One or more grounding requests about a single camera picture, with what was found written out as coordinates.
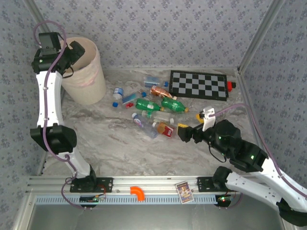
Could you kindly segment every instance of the chess board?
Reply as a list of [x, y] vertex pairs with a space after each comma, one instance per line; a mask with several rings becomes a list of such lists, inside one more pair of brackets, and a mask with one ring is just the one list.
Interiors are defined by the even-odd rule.
[[172, 70], [169, 92], [176, 97], [226, 101], [227, 76]]

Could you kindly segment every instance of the card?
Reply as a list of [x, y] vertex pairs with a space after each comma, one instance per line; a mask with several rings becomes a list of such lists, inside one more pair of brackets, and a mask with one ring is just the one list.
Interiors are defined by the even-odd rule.
[[190, 190], [188, 182], [182, 182], [179, 184], [176, 184], [176, 189], [178, 191], [180, 201], [182, 204], [191, 202], [194, 200], [193, 194]]

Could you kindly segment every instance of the orange bottle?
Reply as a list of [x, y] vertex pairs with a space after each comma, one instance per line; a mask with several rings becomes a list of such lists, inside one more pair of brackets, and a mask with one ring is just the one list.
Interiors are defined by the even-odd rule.
[[153, 127], [158, 131], [158, 133], [168, 138], [171, 138], [175, 134], [175, 129], [164, 122], [153, 122]]
[[168, 98], [171, 98], [171, 99], [174, 99], [174, 100], [177, 99], [176, 96], [172, 96], [168, 91], [162, 89], [159, 86], [155, 86], [155, 85], [150, 89], [150, 93], [152, 95], [155, 95], [155, 96], [158, 96], [158, 97], [161, 97], [161, 98], [168, 97]]

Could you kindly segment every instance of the green soda bottle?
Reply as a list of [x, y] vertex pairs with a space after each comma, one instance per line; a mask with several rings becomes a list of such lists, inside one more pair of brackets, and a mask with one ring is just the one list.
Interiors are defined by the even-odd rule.
[[189, 108], [186, 108], [181, 102], [175, 101], [174, 99], [164, 97], [163, 101], [161, 102], [163, 107], [169, 108], [174, 112], [188, 112]]
[[144, 100], [144, 99], [141, 99], [141, 98], [139, 98], [136, 101], [135, 107], [137, 109], [147, 110], [147, 111], [163, 111], [164, 110], [164, 108], [158, 106], [158, 104], [156, 104], [154, 102], [150, 102], [150, 101]]

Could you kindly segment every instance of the plastic bucket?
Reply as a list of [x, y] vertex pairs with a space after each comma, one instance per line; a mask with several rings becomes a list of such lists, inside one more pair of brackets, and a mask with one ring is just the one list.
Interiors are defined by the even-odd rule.
[[[87, 38], [67, 38], [67, 44], [72, 41], [80, 43], [85, 49], [85, 54], [71, 66], [74, 74], [63, 79], [62, 86], [76, 103], [94, 104], [100, 101], [106, 93], [106, 82], [101, 68], [99, 51], [95, 43]], [[63, 76], [71, 74], [72, 70], [68, 69]]]

